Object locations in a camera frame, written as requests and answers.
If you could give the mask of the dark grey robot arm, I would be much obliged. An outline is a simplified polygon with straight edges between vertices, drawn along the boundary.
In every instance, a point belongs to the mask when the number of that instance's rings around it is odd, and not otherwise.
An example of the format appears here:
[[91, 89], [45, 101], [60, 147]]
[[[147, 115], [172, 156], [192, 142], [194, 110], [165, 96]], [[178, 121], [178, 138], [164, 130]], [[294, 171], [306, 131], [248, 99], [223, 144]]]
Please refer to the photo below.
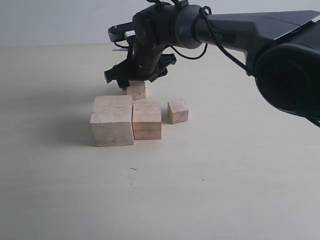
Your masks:
[[213, 14], [186, 0], [153, 0], [131, 22], [111, 26], [112, 43], [127, 56], [104, 73], [126, 90], [130, 81], [167, 74], [178, 48], [217, 46], [255, 79], [274, 108], [320, 123], [320, 13], [315, 10]]

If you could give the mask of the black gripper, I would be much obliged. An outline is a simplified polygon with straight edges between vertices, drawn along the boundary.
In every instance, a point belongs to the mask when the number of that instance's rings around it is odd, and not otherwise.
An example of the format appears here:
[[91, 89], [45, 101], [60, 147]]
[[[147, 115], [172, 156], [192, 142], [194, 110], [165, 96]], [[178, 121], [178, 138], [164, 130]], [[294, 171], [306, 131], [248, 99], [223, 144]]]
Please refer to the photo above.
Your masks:
[[164, 54], [165, 44], [142, 45], [138, 40], [129, 43], [126, 59], [104, 72], [107, 83], [116, 81], [126, 91], [130, 81], [150, 81], [166, 76], [167, 67], [177, 62], [173, 53]]

